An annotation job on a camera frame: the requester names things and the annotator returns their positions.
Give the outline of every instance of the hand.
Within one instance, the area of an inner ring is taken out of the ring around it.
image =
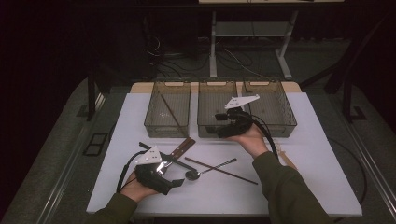
[[[263,140],[262,131],[256,124],[253,124],[249,130],[240,135],[228,137],[226,139],[239,143],[253,159],[264,152],[268,151],[267,146]]]
[[[134,200],[137,203],[139,203],[149,195],[158,194],[156,190],[145,187],[141,183],[139,183],[136,179],[134,171],[131,173],[125,183],[126,184],[121,189],[120,193]]]

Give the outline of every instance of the person's right hand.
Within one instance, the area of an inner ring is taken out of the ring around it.
[[[253,124],[245,133],[226,138],[239,143],[253,159],[268,151],[263,140],[263,134],[257,125]]]

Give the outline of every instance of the white plastic part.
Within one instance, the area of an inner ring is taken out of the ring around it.
[[[224,108],[226,109],[231,109],[231,108],[236,108],[241,105],[248,104],[250,102],[253,102],[257,99],[260,99],[259,95],[255,96],[243,96],[243,97],[233,97],[231,98],[230,102]]]
[[[136,160],[136,165],[152,164],[163,161],[161,158],[160,150],[157,147],[152,147],[145,154]]]

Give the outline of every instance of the person's left hand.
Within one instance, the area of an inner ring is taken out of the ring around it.
[[[126,184],[121,189],[120,193],[134,200],[137,203],[139,203],[149,195],[158,194],[156,190],[145,187],[141,183],[139,183],[136,179],[134,171],[131,173],[125,183]]]

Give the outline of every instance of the forearm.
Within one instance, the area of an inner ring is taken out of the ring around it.
[[[271,152],[258,156],[253,166],[262,182],[272,223],[332,223],[301,175],[281,165]]]
[[[115,193],[107,206],[90,216],[86,224],[128,223],[137,203],[125,195]]]

